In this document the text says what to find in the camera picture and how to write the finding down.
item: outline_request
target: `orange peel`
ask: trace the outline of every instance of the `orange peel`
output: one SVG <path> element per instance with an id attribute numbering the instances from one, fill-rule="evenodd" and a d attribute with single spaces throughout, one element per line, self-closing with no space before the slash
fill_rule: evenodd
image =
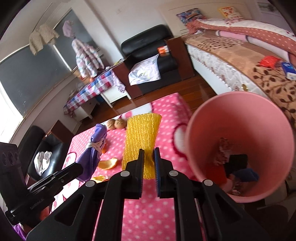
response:
<path id="1" fill-rule="evenodd" d="M 109 170 L 114 168 L 117 162 L 118 162 L 117 158 L 111 158 L 110 160 L 107 160 L 107 161 L 100 161 L 98 164 L 98 167 L 103 170 Z"/>
<path id="2" fill-rule="evenodd" d="M 106 140 L 105 145 L 102 149 L 102 154 L 105 154 L 106 152 L 107 152 L 107 140 Z"/>
<path id="3" fill-rule="evenodd" d="M 107 177 L 102 176 L 102 175 L 91 178 L 91 180 L 95 181 L 96 183 L 101 183 L 101 182 L 105 181 L 106 179 L 107 179 Z"/>

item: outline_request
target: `brown leaf pattern blanket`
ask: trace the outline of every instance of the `brown leaf pattern blanket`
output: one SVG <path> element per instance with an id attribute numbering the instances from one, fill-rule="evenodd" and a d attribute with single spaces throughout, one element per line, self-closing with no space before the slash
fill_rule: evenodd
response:
<path id="1" fill-rule="evenodd" d="M 214 54 L 249 77 L 296 129 L 296 81 L 286 79 L 281 66 L 275 69 L 259 66 L 265 56 L 277 55 L 248 42 L 210 34 L 187 34 L 182 38 L 185 43 Z"/>

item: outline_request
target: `black leather chair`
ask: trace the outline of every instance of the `black leather chair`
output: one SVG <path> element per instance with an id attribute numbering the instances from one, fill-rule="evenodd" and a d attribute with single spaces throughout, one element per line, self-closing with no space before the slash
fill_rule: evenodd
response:
<path id="1" fill-rule="evenodd" d="M 121 44 L 121 52 L 125 57 L 126 67 L 131 70 L 136 63 L 157 55 L 157 48 L 167 45 L 165 40 L 172 37 L 165 25 L 157 25 L 124 41 Z M 143 94 L 181 81 L 177 62 L 171 54 L 159 55 L 157 65 L 161 79 L 138 84 Z"/>
<path id="2" fill-rule="evenodd" d="M 45 132 L 38 126 L 31 126 L 21 140 L 18 151 L 22 163 L 22 173 L 28 174 L 30 178 L 39 181 L 46 176 L 60 171 L 69 150 L 70 142 L 63 143 L 53 134 L 45 137 Z M 51 151 L 49 167 L 39 176 L 35 170 L 34 158 L 39 151 Z"/>

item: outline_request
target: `screw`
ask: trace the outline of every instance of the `screw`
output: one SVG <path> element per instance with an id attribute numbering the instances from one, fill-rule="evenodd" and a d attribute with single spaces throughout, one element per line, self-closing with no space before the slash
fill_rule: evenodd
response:
<path id="1" fill-rule="evenodd" d="M 210 187 L 210 186 L 212 186 L 214 183 L 213 183 L 212 180 L 207 179 L 207 180 L 204 181 L 204 184 L 205 184 L 206 186 Z"/>
<path id="2" fill-rule="evenodd" d="M 179 173 L 177 171 L 175 171 L 175 170 L 169 171 L 169 175 L 172 176 L 172 177 L 176 177 L 176 176 L 178 176 L 178 174 Z"/>
<path id="3" fill-rule="evenodd" d="M 93 187 L 95 185 L 95 181 L 93 180 L 89 180 L 85 183 L 85 186 L 87 186 L 88 188 Z"/>
<path id="4" fill-rule="evenodd" d="M 129 171 L 122 171 L 121 173 L 120 173 L 120 175 L 122 176 L 122 177 L 128 177 L 129 176 Z"/>

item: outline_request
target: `wooden nightstand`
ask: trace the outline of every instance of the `wooden nightstand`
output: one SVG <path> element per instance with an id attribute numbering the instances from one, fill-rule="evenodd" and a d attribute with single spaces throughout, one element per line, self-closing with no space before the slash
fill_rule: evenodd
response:
<path id="1" fill-rule="evenodd" d="M 136 98 L 143 94 L 137 85 L 130 85 L 128 79 L 128 74 L 130 70 L 126 67 L 126 64 L 124 62 L 121 62 L 120 64 L 116 65 L 113 68 L 113 71 L 119 78 L 119 80 L 125 85 L 126 91 L 131 96 L 131 98 Z"/>
<path id="2" fill-rule="evenodd" d="M 170 54 L 178 64 L 178 71 L 182 80 L 195 76 L 191 59 L 181 37 L 166 40 Z"/>
<path id="3" fill-rule="evenodd" d="M 74 137 L 74 134 L 70 132 L 69 129 L 65 127 L 59 120 L 54 124 L 45 137 L 51 134 L 63 143 L 70 143 Z"/>

